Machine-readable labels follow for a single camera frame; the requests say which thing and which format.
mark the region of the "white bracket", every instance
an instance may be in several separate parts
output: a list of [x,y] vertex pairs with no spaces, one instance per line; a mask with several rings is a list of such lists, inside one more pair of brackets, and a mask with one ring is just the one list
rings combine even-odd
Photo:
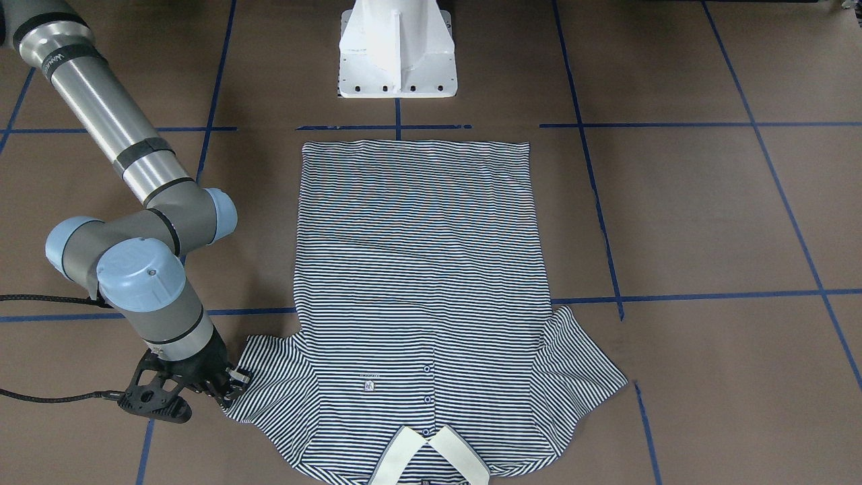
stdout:
[[341,14],[344,98],[449,98],[458,91],[452,16],[435,0],[356,0]]

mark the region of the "brown surface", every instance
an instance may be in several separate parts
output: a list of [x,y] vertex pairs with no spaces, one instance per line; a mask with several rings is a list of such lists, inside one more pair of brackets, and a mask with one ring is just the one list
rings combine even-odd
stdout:
[[[239,2],[215,114],[216,125],[239,131],[211,135],[202,183],[233,197],[240,223],[234,235],[188,259],[190,280],[208,308],[293,305],[304,142],[396,136],[394,130],[295,131],[396,120],[392,100],[334,95],[338,18],[351,3]],[[402,102],[404,124],[474,128],[402,136],[530,142],[553,297],[612,300],[578,130],[538,127],[576,119],[552,5],[506,4],[457,2],[459,95]],[[76,7],[155,124],[206,124],[229,2],[105,0]],[[862,122],[862,31],[851,12],[825,3],[709,8],[757,120]],[[700,3],[560,0],[560,13],[586,122],[748,121]],[[0,128],[27,71],[13,53],[0,52]],[[37,74],[15,127],[77,128],[57,100]],[[761,128],[830,289],[862,287],[860,130]],[[816,290],[753,129],[585,133],[622,295]],[[165,137],[194,172],[204,134]],[[45,261],[48,231],[67,217],[110,220],[139,208],[86,135],[11,135],[0,154],[0,293],[81,296]],[[575,305],[582,326],[638,382],[654,447],[630,385],[580,424],[552,466],[494,482],[655,483],[653,450],[666,484],[858,483],[862,393],[821,297],[728,296],[628,302],[624,322],[613,303]],[[829,301],[858,361],[862,295]],[[104,313],[0,305],[0,318]],[[124,387],[144,349],[131,327],[120,319],[57,318],[0,319],[0,387],[54,396]],[[298,326],[295,314],[214,321],[234,355],[245,335],[288,335]],[[317,483],[291,470],[263,433],[223,418],[210,400],[189,399],[190,423],[154,427],[144,483]],[[138,476],[147,422],[112,403],[2,398],[0,423],[0,483],[107,485]]]

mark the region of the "shirt sleeve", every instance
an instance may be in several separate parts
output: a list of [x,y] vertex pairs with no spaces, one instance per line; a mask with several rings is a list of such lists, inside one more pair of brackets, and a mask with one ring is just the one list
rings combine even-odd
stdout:
[[568,306],[545,322],[530,391],[536,425],[558,457],[578,421],[627,383]]
[[252,383],[225,414],[258,426],[296,468],[317,433],[320,410],[317,376],[302,334],[249,337],[238,367],[252,372]]

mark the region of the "striped shirt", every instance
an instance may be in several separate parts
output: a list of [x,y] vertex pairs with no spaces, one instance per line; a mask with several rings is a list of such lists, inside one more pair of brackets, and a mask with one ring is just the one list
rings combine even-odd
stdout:
[[[402,426],[526,474],[626,384],[552,310],[527,143],[307,143],[294,292],[302,329],[249,337],[227,415],[324,482],[366,485]],[[399,483],[465,479],[423,447]]]

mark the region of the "black cable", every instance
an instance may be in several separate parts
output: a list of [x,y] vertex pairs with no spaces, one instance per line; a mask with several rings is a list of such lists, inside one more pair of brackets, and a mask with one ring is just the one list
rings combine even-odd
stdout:
[[51,296],[44,294],[4,294],[0,295],[0,301],[17,301],[17,300],[32,300],[32,301],[51,301],[53,303],[75,303],[78,305],[98,306],[99,308],[114,308],[99,296],[97,299],[89,298],[73,298],[69,296]]
[[120,400],[123,391],[93,391],[92,393],[80,394],[77,396],[69,396],[65,398],[37,398],[35,396],[28,396],[26,394],[13,393],[12,391],[7,391],[6,389],[0,389],[0,394],[6,397],[10,397],[12,399],[17,400],[25,400],[27,402],[38,402],[41,404],[59,404],[62,402],[74,402],[76,400],[85,400],[85,399],[93,399],[100,398],[106,400]]

